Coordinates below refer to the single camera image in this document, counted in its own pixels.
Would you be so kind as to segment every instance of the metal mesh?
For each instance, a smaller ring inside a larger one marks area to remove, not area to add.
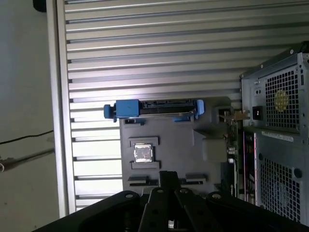
[[[298,79],[294,71],[270,77],[266,82],[267,123],[271,127],[299,127]]]
[[[261,200],[266,209],[300,222],[299,193],[290,168],[269,159],[261,163]]]

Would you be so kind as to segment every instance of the computer tower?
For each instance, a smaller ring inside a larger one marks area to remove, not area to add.
[[[240,75],[245,199],[309,225],[309,43]]]

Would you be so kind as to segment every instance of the aluminum slatted panel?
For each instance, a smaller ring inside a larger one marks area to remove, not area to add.
[[[302,0],[48,1],[61,215],[121,191],[105,103],[227,96],[240,108],[239,74],[308,40],[308,12]]]

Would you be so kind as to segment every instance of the label sticker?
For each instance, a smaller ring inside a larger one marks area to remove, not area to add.
[[[285,140],[289,142],[294,142],[293,137],[282,135],[282,134],[275,134],[275,133],[269,133],[269,132],[262,131],[262,135],[270,137],[270,138],[274,138],[274,139],[281,139],[281,140]]]

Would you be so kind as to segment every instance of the bolt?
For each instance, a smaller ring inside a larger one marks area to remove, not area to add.
[[[217,193],[213,194],[212,197],[213,197],[214,199],[220,199],[220,198],[221,198],[221,196],[220,196],[219,194],[217,194]]]
[[[188,191],[187,189],[184,189],[184,188],[183,188],[183,189],[180,190],[180,192],[181,192],[181,193],[188,193],[189,191]]]

